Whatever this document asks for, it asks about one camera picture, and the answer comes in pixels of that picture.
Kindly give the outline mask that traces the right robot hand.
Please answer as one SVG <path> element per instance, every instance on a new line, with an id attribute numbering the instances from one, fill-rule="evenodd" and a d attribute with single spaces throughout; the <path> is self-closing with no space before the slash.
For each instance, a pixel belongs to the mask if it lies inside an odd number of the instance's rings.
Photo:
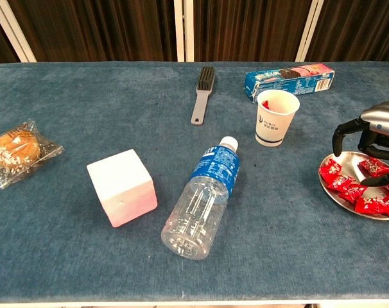
<path id="1" fill-rule="evenodd" d="M 332 137 L 333 153 L 335 157 L 342 152 L 343 139 L 347 134 L 361 132 L 358 144 L 360 152 L 369 157 L 389 160 L 389 101 L 374 105 L 366 109 L 358 118 L 340 124 Z M 389 172 L 381 176 L 373 176 L 361 182 L 367 187 L 382 187 L 389 184 Z"/>

